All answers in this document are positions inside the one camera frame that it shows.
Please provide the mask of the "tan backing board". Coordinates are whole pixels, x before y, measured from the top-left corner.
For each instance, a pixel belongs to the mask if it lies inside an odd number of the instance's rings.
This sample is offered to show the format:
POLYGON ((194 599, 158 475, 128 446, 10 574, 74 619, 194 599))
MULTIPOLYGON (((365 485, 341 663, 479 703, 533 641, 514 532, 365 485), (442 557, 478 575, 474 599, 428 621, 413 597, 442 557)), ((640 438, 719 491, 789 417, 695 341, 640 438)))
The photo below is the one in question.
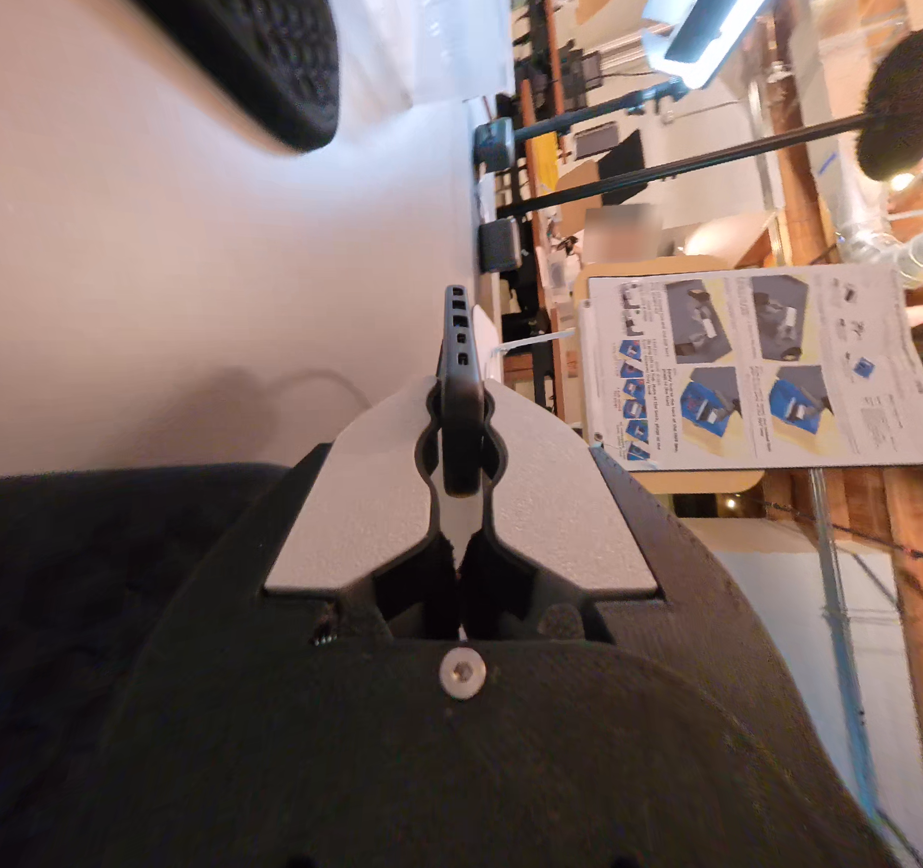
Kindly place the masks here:
MULTIPOLYGON (((725 270, 720 259, 704 256, 675 256, 656 258, 643 262, 587 263, 575 280, 573 306, 577 314, 575 326, 576 350, 578 352, 579 377, 582 386, 583 438, 591 443, 589 422, 590 384, 594 371, 589 367, 584 354, 586 343, 581 325, 581 312, 589 298, 589 281, 592 278, 629 279, 644 276, 686 275, 712 273, 725 270)), ((634 471, 633 478, 655 496, 671 494, 707 494, 745 492, 759 483, 764 470, 712 470, 702 471, 634 471)))

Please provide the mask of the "black square panel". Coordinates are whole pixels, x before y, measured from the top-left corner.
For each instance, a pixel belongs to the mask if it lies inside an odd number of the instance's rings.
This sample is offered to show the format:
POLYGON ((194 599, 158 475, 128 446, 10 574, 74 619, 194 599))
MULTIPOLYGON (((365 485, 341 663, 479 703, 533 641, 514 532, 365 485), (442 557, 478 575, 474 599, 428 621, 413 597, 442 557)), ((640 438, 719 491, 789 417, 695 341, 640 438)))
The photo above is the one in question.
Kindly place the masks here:
MULTIPOLYGON (((645 168, 641 133, 632 131, 617 146, 608 152, 597 164, 598 178, 606 180, 636 172, 645 168)), ((615 206, 630 201, 647 188, 646 183, 608 191, 601 195, 603 206, 615 206)))

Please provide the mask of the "white flat stand base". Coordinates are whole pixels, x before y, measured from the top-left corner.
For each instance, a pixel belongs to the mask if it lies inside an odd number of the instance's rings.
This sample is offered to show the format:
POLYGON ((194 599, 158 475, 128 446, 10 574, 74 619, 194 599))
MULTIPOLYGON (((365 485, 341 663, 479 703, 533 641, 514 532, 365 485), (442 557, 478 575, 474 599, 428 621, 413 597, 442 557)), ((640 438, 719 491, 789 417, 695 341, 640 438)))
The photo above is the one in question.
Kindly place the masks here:
POLYGON ((479 306, 472 307, 474 346, 482 381, 489 379, 503 383, 504 352, 501 338, 494 322, 479 306))

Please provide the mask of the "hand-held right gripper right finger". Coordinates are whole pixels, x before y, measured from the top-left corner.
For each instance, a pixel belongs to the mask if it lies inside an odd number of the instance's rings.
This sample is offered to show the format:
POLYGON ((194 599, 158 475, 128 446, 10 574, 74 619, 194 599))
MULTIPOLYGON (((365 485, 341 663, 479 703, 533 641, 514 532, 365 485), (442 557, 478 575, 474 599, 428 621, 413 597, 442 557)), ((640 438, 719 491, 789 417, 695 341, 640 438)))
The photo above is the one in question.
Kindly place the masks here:
POLYGON ((591 596, 653 596, 657 583, 586 442, 489 379, 499 469, 486 498, 502 549, 591 596))

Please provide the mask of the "printed instruction sheet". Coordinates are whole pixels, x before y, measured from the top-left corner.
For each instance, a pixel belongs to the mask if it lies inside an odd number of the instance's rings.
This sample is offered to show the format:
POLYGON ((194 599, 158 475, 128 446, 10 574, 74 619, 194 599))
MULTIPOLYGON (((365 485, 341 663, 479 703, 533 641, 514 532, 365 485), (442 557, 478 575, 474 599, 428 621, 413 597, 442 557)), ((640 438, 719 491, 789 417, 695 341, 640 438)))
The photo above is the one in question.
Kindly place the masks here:
POLYGON ((635 473, 921 465, 905 303, 885 264, 589 275, 590 443, 635 473))

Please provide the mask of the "grey clamp box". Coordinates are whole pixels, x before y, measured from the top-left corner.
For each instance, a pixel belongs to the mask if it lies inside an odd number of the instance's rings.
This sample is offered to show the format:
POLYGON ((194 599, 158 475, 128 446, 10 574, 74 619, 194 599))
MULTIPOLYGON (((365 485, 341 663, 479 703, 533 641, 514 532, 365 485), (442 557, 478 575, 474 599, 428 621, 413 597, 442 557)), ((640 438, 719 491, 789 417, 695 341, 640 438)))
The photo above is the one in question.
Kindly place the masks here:
POLYGON ((522 266, 521 231, 515 217, 480 224, 477 229, 480 274, 515 272, 522 266))
POLYGON ((515 128, 508 116, 478 124, 473 133, 473 163, 486 173, 503 173, 517 160, 515 128))

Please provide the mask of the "black quilted wrist rest pad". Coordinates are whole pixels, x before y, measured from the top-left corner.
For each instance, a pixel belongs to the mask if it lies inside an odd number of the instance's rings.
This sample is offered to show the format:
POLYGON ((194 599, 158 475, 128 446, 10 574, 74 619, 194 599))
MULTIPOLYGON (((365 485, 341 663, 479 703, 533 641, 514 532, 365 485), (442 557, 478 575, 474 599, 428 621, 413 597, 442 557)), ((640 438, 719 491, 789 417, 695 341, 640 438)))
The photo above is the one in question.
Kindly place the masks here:
POLYGON ((299 153, 340 120, 329 0, 137 0, 271 136, 299 153))
POLYGON ((1 865, 31 866, 177 590, 288 469, 2 477, 1 865))

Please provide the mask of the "grey tablet screen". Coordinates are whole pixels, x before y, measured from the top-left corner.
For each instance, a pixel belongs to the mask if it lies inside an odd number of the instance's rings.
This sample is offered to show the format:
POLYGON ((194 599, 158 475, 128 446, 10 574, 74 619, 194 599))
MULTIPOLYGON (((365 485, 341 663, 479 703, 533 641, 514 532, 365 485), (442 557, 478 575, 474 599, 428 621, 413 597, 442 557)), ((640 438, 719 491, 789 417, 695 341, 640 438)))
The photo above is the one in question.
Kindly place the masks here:
POLYGON ((573 133, 574 160, 594 158, 615 149, 620 142, 617 121, 583 128, 573 133))

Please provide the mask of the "black fuzzy disc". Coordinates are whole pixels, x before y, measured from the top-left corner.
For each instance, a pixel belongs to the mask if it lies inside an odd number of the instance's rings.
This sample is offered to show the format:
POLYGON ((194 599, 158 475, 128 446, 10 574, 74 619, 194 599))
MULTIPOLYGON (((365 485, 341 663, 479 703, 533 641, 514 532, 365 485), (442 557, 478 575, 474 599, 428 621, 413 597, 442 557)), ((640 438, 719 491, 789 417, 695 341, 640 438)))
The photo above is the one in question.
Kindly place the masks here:
POLYGON ((857 159, 862 173, 883 182, 922 158, 922 31, 912 31, 886 54, 871 77, 857 159))

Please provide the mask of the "metal stand pole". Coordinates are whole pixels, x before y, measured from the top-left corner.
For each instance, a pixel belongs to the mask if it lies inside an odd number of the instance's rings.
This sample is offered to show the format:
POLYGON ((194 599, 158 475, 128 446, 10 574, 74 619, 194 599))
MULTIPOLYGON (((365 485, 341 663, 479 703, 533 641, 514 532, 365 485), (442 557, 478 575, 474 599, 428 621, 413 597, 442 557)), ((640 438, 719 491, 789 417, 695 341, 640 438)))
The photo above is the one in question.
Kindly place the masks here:
POLYGON ((850 762, 857 783, 860 806, 868 816, 871 825, 883 834, 884 820, 881 800, 823 470, 819 468, 809 470, 809 483, 813 525, 818 539, 817 551, 823 582, 824 617, 832 639, 837 684, 848 735, 850 762))

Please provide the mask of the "hanging light fixture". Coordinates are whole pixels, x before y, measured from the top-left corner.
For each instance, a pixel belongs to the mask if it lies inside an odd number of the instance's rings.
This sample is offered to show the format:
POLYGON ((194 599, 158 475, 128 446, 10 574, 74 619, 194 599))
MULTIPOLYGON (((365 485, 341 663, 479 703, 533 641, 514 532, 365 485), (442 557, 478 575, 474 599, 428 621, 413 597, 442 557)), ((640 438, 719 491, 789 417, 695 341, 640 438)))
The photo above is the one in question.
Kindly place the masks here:
POLYGON ((767 0, 648 0, 641 32, 652 71, 679 78, 686 89, 709 84, 767 0))

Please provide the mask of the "black stand pole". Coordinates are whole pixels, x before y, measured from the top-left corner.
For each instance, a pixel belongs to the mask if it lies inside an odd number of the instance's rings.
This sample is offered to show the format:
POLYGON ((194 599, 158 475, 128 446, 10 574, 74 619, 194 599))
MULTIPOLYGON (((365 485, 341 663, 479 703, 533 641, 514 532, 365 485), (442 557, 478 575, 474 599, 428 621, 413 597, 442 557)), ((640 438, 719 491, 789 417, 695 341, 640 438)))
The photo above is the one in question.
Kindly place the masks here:
POLYGON ((687 173, 765 155, 771 151, 803 145, 822 138, 838 136, 847 132, 860 131, 863 128, 867 128, 875 119, 876 116, 873 113, 860 113, 838 118, 823 124, 802 126, 784 133, 752 140, 722 150, 711 151, 709 153, 654 167, 645 167, 620 176, 597 179, 572 189, 560 189, 518 203, 504 205, 498 208, 497 216, 499 219, 507 217, 519 218, 565 203, 581 201, 587 198, 613 193, 621 189, 629 189, 640 185, 647 185, 651 182, 675 178, 687 173))

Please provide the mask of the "silver air duct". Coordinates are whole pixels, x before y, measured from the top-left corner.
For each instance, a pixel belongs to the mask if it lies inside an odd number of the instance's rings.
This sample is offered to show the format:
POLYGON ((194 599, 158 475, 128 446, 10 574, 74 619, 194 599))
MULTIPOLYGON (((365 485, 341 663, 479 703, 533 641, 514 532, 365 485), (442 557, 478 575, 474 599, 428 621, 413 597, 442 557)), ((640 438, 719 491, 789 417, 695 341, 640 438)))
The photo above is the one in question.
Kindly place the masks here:
POLYGON ((922 234, 894 237, 885 215, 883 195, 875 183, 845 181, 833 208, 839 262, 887 265, 908 289, 922 283, 922 234))

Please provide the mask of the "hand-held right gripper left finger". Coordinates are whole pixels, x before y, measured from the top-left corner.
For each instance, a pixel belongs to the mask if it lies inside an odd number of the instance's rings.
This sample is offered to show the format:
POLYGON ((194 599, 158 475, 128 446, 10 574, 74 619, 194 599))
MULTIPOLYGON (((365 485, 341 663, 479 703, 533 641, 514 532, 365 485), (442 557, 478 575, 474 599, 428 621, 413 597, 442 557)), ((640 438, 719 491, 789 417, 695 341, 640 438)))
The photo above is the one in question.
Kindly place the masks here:
POLYGON ((269 592, 334 595, 424 542, 433 496, 417 446, 436 382, 410 381, 337 437, 271 568, 269 592))

